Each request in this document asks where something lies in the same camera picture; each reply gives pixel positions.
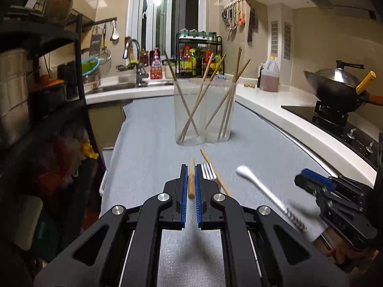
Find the person hand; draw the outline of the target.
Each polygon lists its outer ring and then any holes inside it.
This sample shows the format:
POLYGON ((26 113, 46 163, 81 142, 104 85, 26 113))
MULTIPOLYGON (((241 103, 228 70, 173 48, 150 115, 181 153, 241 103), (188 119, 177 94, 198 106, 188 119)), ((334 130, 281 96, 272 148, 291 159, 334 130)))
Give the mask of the person hand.
POLYGON ((344 240, 340 240, 325 255, 333 258, 335 265, 344 272, 350 273, 355 268, 359 271, 367 271, 379 260, 380 252, 371 248, 357 251, 344 240))

